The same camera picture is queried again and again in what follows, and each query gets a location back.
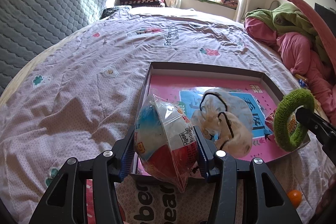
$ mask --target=gray quilted mattress pad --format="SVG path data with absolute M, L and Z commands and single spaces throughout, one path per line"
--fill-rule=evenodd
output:
M 107 0 L 0 0 L 0 95 L 36 55 L 97 21 Z

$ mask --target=pink puzzle box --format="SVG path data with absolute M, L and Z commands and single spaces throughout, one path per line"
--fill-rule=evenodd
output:
M 265 117 L 275 110 L 283 94 L 267 75 L 258 71 L 192 63 L 152 62 L 143 83 L 136 116 L 151 92 L 178 104 L 190 118 L 194 109 L 199 108 L 202 94 L 212 88 L 223 88 L 231 95 L 242 98 L 252 111 L 252 148 L 242 160 L 260 157 L 265 162 L 271 162 L 289 154 L 276 144 L 273 132 L 265 125 Z M 307 136 L 300 148 L 309 142 Z M 134 155 L 131 176 L 139 182 L 157 181 L 145 172 L 137 154 Z M 190 178 L 199 181 L 199 172 L 191 173 Z

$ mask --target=screw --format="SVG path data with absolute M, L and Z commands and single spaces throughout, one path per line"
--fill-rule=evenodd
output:
M 261 158 L 254 158 L 253 161 L 256 163 L 256 164 L 262 164 L 263 163 L 263 160 Z
M 113 152 L 111 150 L 106 150 L 104 153 L 103 153 L 104 157 L 111 157 L 113 155 Z
M 69 165 L 73 165 L 75 162 L 76 162 L 75 158 L 70 158 L 70 159 L 67 160 L 67 164 L 69 164 Z
M 223 150 L 217 150 L 217 151 L 216 151 L 216 155 L 217 155 L 218 157 L 223 158 L 223 157 L 226 156 L 226 153 L 225 153 L 225 151 L 223 151 Z

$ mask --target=wrapped toy ball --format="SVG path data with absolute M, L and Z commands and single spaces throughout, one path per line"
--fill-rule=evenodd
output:
M 198 151 L 193 125 L 181 108 L 149 95 L 136 121 L 134 149 L 147 173 L 184 192 Z
M 272 130 L 272 132 L 274 132 L 273 124 L 274 124 L 274 116 L 275 116 L 276 110 L 277 109 L 273 110 L 265 119 L 265 124 L 268 126 L 269 129 Z M 294 133 L 298 125 L 298 122 L 296 121 L 296 117 L 295 117 L 296 110 L 292 112 L 292 114 L 289 116 L 287 120 L 287 131 L 290 136 Z

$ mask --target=plush toy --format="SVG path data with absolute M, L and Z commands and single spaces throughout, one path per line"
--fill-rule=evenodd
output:
M 252 147 L 253 116 L 246 102 L 223 89 L 207 90 L 199 110 L 195 110 L 191 122 L 199 126 L 204 137 L 233 157 L 246 156 Z

